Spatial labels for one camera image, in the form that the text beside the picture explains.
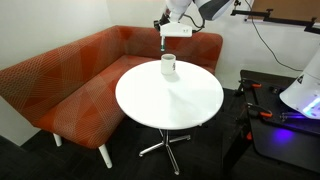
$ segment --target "white round table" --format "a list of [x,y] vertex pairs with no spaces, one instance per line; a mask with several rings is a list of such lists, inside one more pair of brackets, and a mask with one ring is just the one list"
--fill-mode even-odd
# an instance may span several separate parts
[[133,120],[164,130],[163,141],[141,151],[140,156],[165,145],[179,174],[169,143],[190,136],[169,140],[168,130],[195,127],[211,119],[222,105],[223,89],[210,72],[199,66],[176,61],[175,73],[163,75],[160,63],[151,61],[127,71],[117,84],[116,99]]

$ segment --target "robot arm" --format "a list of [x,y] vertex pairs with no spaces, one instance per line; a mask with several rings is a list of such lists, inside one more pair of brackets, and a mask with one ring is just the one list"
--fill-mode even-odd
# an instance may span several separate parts
[[192,27],[179,23],[191,2],[198,7],[204,20],[213,21],[225,12],[233,0],[166,0],[166,8],[159,21],[154,21],[160,31],[161,51],[164,51],[165,37],[191,37]]

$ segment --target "white wall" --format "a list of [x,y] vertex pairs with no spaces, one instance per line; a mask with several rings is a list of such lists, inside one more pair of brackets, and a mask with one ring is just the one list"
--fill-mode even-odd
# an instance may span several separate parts
[[[121,25],[153,27],[153,20],[161,17],[165,0],[107,0],[112,22]],[[246,10],[245,2],[238,9]],[[259,39],[253,25],[244,22],[245,16],[230,16],[233,5],[217,20],[206,21],[203,32],[219,33],[224,45],[216,69],[216,76],[225,88],[238,87],[240,70],[254,70],[271,74],[296,77],[299,72],[284,68],[276,63],[273,55]],[[201,18],[197,7],[192,4],[186,14],[197,24]],[[188,18],[182,23],[191,25]],[[303,31],[303,27],[256,23],[261,36],[282,63],[303,69],[319,48],[320,35]]]
[[[0,25],[1,70],[112,22],[106,0],[1,0]],[[38,131],[2,98],[0,114],[0,134],[18,145]]]

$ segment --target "blue light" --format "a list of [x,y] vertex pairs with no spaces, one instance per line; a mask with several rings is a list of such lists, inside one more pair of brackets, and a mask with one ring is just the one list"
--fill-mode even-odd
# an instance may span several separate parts
[[272,140],[276,146],[285,146],[292,142],[294,134],[288,129],[279,128],[273,131]]
[[308,114],[309,116],[312,116],[311,110],[320,103],[320,98],[316,98],[313,100],[307,107],[303,109],[303,112]]

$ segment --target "sofa seat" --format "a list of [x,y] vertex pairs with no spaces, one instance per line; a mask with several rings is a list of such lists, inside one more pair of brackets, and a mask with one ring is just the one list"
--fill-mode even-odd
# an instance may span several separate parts
[[34,122],[34,125],[68,137],[68,140],[80,145],[98,148],[109,139],[119,125],[119,119],[124,117],[115,99],[118,80],[132,67],[152,60],[139,56],[121,56],[109,68]]

